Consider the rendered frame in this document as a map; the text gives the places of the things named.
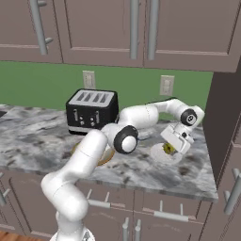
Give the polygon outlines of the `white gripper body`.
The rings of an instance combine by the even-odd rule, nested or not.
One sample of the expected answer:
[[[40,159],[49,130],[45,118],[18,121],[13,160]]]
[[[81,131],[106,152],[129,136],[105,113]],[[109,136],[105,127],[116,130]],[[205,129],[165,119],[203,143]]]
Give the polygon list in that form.
[[[191,127],[183,124],[170,124],[161,133],[161,137],[165,139],[165,143],[169,143],[174,147],[177,153],[186,154],[193,144],[193,137],[190,135]]]

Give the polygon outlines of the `yellow pear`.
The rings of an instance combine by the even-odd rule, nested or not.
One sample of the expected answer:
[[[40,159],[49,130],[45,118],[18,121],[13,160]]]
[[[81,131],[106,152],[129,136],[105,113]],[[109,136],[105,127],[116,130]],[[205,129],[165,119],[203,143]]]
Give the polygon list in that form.
[[[174,147],[167,142],[163,144],[163,151],[166,154],[170,154],[170,155],[173,155],[176,153],[176,150],[174,149]]]

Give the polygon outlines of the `white bowl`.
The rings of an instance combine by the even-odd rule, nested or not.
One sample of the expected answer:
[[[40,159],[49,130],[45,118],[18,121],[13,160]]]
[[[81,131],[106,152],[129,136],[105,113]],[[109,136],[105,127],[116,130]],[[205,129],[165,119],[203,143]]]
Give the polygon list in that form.
[[[151,147],[150,150],[151,157],[161,164],[165,165],[175,165],[179,163],[183,156],[180,153],[167,154],[163,150],[163,144],[158,143]]]

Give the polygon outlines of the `small tan-rimmed plate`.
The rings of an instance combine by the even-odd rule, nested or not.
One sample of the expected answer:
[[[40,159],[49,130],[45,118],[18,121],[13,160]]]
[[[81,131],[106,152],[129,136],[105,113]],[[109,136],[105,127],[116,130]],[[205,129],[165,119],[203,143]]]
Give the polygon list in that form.
[[[73,154],[75,152],[75,149],[77,148],[77,146],[79,145],[80,142],[76,143],[71,150],[71,154]],[[103,164],[109,162],[112,157],[114,156],[115,151],[112,150],[108,145],[104,151],[104,154],[102,155],[101,159],[98,162],[98,166],[102,166]]]

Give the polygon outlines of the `brown lower cupboard door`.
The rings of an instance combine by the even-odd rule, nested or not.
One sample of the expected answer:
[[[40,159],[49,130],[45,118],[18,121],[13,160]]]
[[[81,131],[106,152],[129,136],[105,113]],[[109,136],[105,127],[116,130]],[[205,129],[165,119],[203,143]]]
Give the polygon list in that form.
[[[135,241],[135,226],[138,219],[141,219],[140,241],[199,241],[200,239],[201,224],[134,213],[133,241]]]
[[[129,217],[128,241],[133,241],[133,212],[119,208],[90,206],[84,219],[95,241],[122,241],[122,224]]]
[[[49,240],[57,231],[56,209],[42,193],[42,177],[36,174],[10,171],[8,186],[11,203],[27,236]]]

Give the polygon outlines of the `brown cupboard door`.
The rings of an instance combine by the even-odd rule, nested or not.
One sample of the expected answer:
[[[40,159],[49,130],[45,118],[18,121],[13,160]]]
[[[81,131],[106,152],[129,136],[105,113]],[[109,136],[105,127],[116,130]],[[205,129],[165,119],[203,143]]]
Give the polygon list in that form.
[[[131,59],[130,0],[54,0],[63,61],[141,67],[146,0],[138,1],[137,59]]]
[[[27,236],[49,240],[57,231],[56,209],[42,193],[42,177],[36,174],[10,171],[8,186],[11,203]]]
[[[159,0],[154,60],[148,59],[150,3],[146,0],[146,68],[236,71],[241,57],[241,0]]]
[[[47,54],[40,52],[29,0],[0,0],[0,60],[61,63],[54,0],[39,7]]]
[[[140,241],[199,241],[200,239],[201,224],[134,213],[133,241],[135,241],[135,226],[138,219],[141,219]]]
[[[129,217],[128,241],[133,241],[133,212],[119,208],[90,206],[84,219],[95,241],[122,241],[122,224]]]

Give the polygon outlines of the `brown upper cupboard door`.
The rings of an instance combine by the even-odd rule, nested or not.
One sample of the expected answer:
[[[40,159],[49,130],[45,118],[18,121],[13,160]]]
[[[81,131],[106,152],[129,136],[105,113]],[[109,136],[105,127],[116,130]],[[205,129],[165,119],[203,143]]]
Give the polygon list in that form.
[[[150,3],[146,0],[146,68],[236,71],[241,57],[241,0],[159,0],[154,60],[148,59]]]
[[[131,59],[130,0],[54,0],[63,61],[141,67],[146,0],[138,1],[137,59]]]
[[[61,63],[54,0],[39,7],[47,54],[40,52],[29,0],[0,0],[0,60]]]

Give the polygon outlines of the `tall brown cupboard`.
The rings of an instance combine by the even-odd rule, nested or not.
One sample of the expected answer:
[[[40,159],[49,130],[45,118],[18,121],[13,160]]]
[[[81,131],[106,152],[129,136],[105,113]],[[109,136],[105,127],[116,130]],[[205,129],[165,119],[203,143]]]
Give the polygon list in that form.
[[[209,91],[203,129],[217,186],[199,241],[241,241],[241,195],[230,215],[224,213],[224,191],[241,172],[241,58],[235,72],[216,72]]]

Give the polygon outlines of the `brown drawer front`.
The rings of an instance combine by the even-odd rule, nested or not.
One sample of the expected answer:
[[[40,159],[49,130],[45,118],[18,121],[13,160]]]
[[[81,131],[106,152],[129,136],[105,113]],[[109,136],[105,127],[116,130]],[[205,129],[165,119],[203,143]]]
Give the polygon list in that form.
[[[76,186],[84,193],[87,197],[88,191],[91,189],[92,194],[90,198],[92,200],[103,201],[106,193],[109,192],[108,201],[111,203],[110,208],[119,208],[124,210],[132,210],[134,206],[134,191],[124,189],[120,187],[97,185],[91,183],[78,182]]]
[[[180,204],[182,204],[184,215],[189,217],[188,221],[199,223],[205,221],[210,207],[210,202],[208,201],[192,200],[136,190],[134,210],[136,212],[153,215],[154,211],[159,210],[160,201],[163,202],[164,212],[174,214],[180,213]]]

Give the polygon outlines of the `black four-slot toaster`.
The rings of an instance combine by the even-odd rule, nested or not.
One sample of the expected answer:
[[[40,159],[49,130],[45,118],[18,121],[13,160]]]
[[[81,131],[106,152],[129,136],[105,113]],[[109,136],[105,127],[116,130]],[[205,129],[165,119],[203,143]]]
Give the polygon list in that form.
[[[69,132],[85,135],[91,129],[102,129],[119,115],[118,93],[97,89],[78,89],[66,103]]]

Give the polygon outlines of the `white wall outlet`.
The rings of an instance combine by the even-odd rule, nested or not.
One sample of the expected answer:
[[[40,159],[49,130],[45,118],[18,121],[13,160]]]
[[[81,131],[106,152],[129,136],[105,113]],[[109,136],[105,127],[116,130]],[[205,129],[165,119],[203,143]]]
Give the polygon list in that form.
[[[96,89],[95,72],[94,71],[83,71],[83,83],[84,83],[84,88]]]
[[[160,94],[171,96],[173,92],[174,76],[162,75],[160,78]]]

